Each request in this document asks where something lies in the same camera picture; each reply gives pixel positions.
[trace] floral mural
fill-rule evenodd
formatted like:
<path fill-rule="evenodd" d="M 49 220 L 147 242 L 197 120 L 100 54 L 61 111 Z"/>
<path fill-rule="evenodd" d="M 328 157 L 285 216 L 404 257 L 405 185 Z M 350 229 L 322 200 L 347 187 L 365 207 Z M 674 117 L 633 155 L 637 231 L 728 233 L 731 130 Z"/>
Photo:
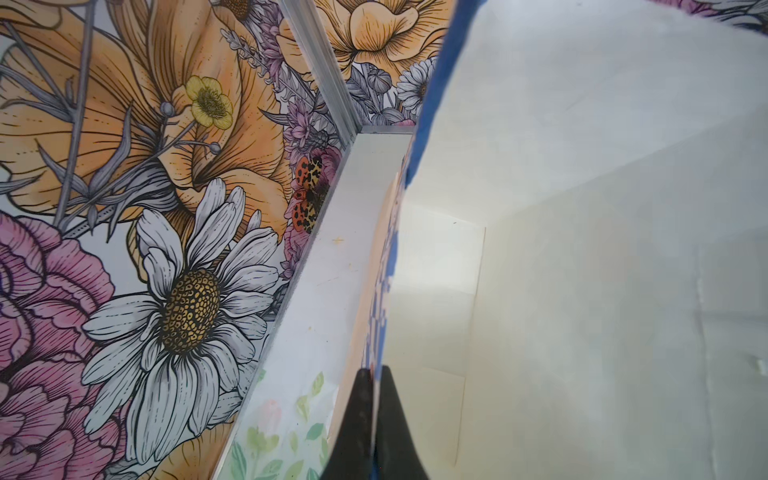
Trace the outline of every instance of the floral mural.
<path fill-rule="evenodd" d="M 766 0 L 651 0 L 691 15 L 712 18 L 735 27 L 768 34 Z"/>
<path fill-rule="evenodd" d="M 455 0 L 315 0 L 342 77 L 364 124 L 414 125 Z M 309 67 L 280 26 L 277 43 L 298 72 Z"/>
<path fill-rule="evenodd" d="M 316 82 L 271 0 L 0 35 L 0 477 L 208 479 L 339 171 Z"/>

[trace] white flower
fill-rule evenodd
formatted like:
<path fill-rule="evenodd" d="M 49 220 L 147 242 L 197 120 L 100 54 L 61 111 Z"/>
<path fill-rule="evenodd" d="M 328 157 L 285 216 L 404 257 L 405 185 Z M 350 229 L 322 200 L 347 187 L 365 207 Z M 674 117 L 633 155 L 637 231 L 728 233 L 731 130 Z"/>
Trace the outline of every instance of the white flower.
<path fill-rule="evenodd" d="M 238 389 L 252 380 L 240 372 L 250 370 L 244 367 L 257 353 L 251 341 L 266 333 L 257 313 L 272 303 L 265 292 L 278 280 L 277 269 L 263 265 L 277 249 L 277 234 L 259 228 L 257 211 L 234 243 L 245 194 L 235 187 L 225 196 L 221 179 L 208 184 L 186 258 L 167 220 L 145 210 L 137 232 L 149 292 L 113 298 L 83 325 L 103 346 L 85 367 L 83 383 L 105 382 L 85 431 L 98 430 L 130 399 L 129 460 L 160 461 L 186 428 L 198 436 L 226 421 L 242 402 Z"/>
<path fill-rule="evenodd" d="M 414 118 L 418 118 L 422 113 L 424 95 L 427 92 L 429 80 L 435 73 L 435 63 L 437 63 L 437 57 L 427 58 L 413 64 L 400 76 L 396 95 L 402 101 L 402 107 L 411 112 Z"/>

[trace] daisy petal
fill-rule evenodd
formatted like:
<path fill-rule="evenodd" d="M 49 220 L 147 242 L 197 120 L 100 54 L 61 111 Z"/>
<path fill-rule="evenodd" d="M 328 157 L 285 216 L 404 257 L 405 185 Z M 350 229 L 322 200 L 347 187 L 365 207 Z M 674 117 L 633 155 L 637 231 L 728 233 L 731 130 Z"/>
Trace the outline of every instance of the daisy petal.
<path fill-rule="evenodd" d="M 231 318 L 263 312 L 272 305 L 273 297 L 261 292 L 232 292 L 221 303 L 221 309 Z"/>
<path fill-rule="evenodd" d="M 144 350 L 141 352 L 141 369 L 145 372 L 152 370 L 157 360 L 161 357 L 161 353 L 165 352 L 165 347 L 160 339 L 153 338 L 144 345 Z"/>
<path fill-rule="evenodd" d="M 182 358 L 175 367 L 169 363 L 168 369 L 176 372 L 176 403 L 168 430 L 154 453 L 154 459 L 158 462 L 162 461 L 178 445 L 184 427 L 187 426 L 192 414 L 192 405 L 197 395 L 197 372 L 187 359 Z"/>
<path fill-rule="evenodd" d="M 198 436 L 205 430 L 219 401 L 219 374 L 214 362 L 206 356 L 192 356 L 191 362 L 197 373 L 197 395 L 195 396 L 189 427 Z"/>
<path fill-rule="evenodd" d="M 242 402 L 243 400 L 240 398 L 239 393 L 224 393 L 219 397 L 218 405 L 216 405 L 216 409 L 214 410 L 214 414 L 210 417 L 208 425 L 216 425 L 217 423 L 226 422 Z"/>
<path fill-rule="evenodd" d="M 178 274 L 176 266 L 165 257 L 163 250 L 150 247 L 144 257 L 144 269 L 147 271 L 150 291 L 160 300 L 165 300 L 174 287 Z"/>
<path fill-rule="evenodd" d="M 252 362 L 244 363 L 243 365 L 238 365 L 237 368 L 240 370 L 240 381 L 237 383 L 237 392 L 241 397 L 245 398 L 245 395 L 250 388 L 250 384 L 253 383 L 253 379 L 256 377 L 256 371 L 259 369 L 259 361 L 254 360 Z"/>
<path fill-rule="evenodd" d="M 203 343 L 200 354 L 213 360 L 224 392 L 231 392 L 237 386 L 237 362 L 227 345 L 219 340 Z"/>
<path fill-rule="evenodd" d="M 227 202 L 208 217 L 200 233 L 190 242 L 187 249 L 190 270 L 206 266 L 227 248 L 240 225 L 240 221 L 235 217 L 235 210 L 235 206 Z"/>
<path fill-rule="evenodd" d="M 225 295 L 234 291 L 264 292 L 274 286 L 280 275 L 277 268 L 266 265 L 253 265 L 234 272 L 229 281 L 222 283 L 221 292 Z"/>
<path fill-rule="evenodd" d="M 239 319 L 230 319 L 248 340 L 261 340 L 266 335 L 266 321 L 258 315 L 244 316 Z"/>
<path fill-rule="evenodd" d="M 210 333 L 211 340 L 220 340 L 229 347 L 235 361 L 238 363 L 250 362 L 256 355 L 256 349 L 248 338 L 235 325 L 225 323 L 214 328 Z"/>
<path fill-rule="evenodd" d="M 194 213 L 194 230 L 192 230 L 192 237 L 194 239 L 200 230 L 203 229 L 205 221 L 208 217 L 224 205 L 224 198 L 227 195 L 227 186 L 224 185 L 224 181 L 220 178 L 214 178 L 208 183 L 205 189 L 205 195 L 203 200 L 197 205 L 197 210 Z"/>
<path fill-rule="evenodd" d="M 85 433 L 99 430 L 117 407 L 124 405 L 134 392 L 139 379 L 139 357 L 135 356 L 117 375 L 101 387 L 96 403 L 85 417 Z"/>
<path fill-rule="evenodd" d="M 243 235 L 237 245 L 224 257 L 219 265 L 220 275 L 224 283 L 247 266 L 260 265 L 277 250 L 277 233 L 271 228 L 257 228 Z"/>
<path fill-rule="evenodd" d="M 131 400 L 131 407 L 128 409 L 128 415 L 125 418 L 126 429 L 126 442 L 125 442 L 125 459 L 136 459 L 136 425 L 139 419 L 139 409 L 141 408 L 142 400 L 144 399 L 144 393 L 147 390 L 147 379 L 144 378 L 139 382 L 139 386 L 136 389 L 136 395 Z"/>
<path fill-rule="evenodd" d="M 147 390 L 136 422 L 136 458 L 139 463 L 149 462 L 170 428 L 177 388 L 176 373 L 170 367 L 170 359 L 157 363 L 149 372 Z"/>
<path fill-rule="evenodd" d="M 261 227 L 261 210 L 256 210 L 253 212 L 253 215 L 251 215 L 250 220 L 248 220 L 248 227 L 246 227 L 245 232 L 248 233 L 259 227 Z"/>
<path fill-rule="evenodd" d="M 83 324 L 83 330 L 92 340 L 114 340 L 144 328 L 149 315 L 159 308 L 152 295 L 119 296 L 96 310 Z"/>
<path fill-rule="evenodd" d="M 139 244 L 142 255 L 146 255 L 152 247 L 159 248 L 163 250 L 165 257 L 181 271 L 184 267 L 181 240 L 165 217 L 154 210 L 145 209 L 136 223 L 136 231 L 141 240 Z"/>
<path fill-rule="evenodd" d="M 141 349 L 139 334 L 110 343 L 85 366 L 83 385 L 100 383 L 120 372 Z"/>

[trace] green leaf print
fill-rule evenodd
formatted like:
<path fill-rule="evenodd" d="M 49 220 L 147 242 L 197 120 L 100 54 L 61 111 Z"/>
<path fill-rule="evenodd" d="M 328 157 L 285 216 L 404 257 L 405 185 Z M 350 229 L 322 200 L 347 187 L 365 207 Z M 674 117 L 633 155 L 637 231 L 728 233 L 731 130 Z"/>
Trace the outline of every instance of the green leaf print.
<path fill-rule="evenodd" d="M 306 439 L 315 440 L 320 436 L 321 433 L 323 433 L 323 424 L 316 423 L 315 425 L 312 425 L 310 430 L 306 433 Z"/>
<path fill-rule="evenodd" d="M 301 415 L 301 418 L 304 419 L 304 422 L 310 420 L 310 400 L 306 395 L 300 396 L 299 399 L 296 400 L 296 411 Z"/>
<path fill-rule="evenodd" d="M 298 462 L 288 467 L 288 469 L 286 470 L 286 476 L 283 477 L 283 480 L 296 480 L 297 478 L 299 478 L 299 474 L 301 473 L 303 468 L 304 468 L 304 461 L 299 460 Z"/>
<path fill-rule="evenodd" d="M 248 462 L 243 455 L 243 448 L 235 442 L 232 445 L 232 471 L 233 480 L 245 480 L 245 472 L 248 469 Z"/>
<path fill-rule="evenodd" d="M 324 382 L 325 377 L 323 377 L 323 372 L 318 373 L 317 377 L 315 377 L 315 381 L 312 382 L 312 396 L 317 396 L 317 394 L 320 393 L 320 390 L 323 389 Z"/>
<path fill-rule="evenodd" d="M 280 469 L 283 467 L 283 461 L 282 460 L 273 460 L 264 466 L 264 468 L 261 471 L 261 475 L 272 475 L 273 473 L 277 473 L 280 471 Z"/>
<path fill-rule="evenodd" d="M 299 449 L 299 436 L 296 432 L 290 433 L 290 449 L 293 450 L 293 453 Z"/>

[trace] pink peony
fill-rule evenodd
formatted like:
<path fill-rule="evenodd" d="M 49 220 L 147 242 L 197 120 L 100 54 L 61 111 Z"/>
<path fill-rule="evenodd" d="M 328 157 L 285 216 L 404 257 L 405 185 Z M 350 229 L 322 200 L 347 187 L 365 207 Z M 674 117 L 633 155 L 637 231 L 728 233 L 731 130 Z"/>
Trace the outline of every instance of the pink peony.
<path fill-rule="evenodd" d="M 91 480 L 122 456 L 118 421 L 86 435 L 98 387 L 82 325 L 114 287 L 101 261 L 40 220 L 0 212 L 2 478 Z"/>

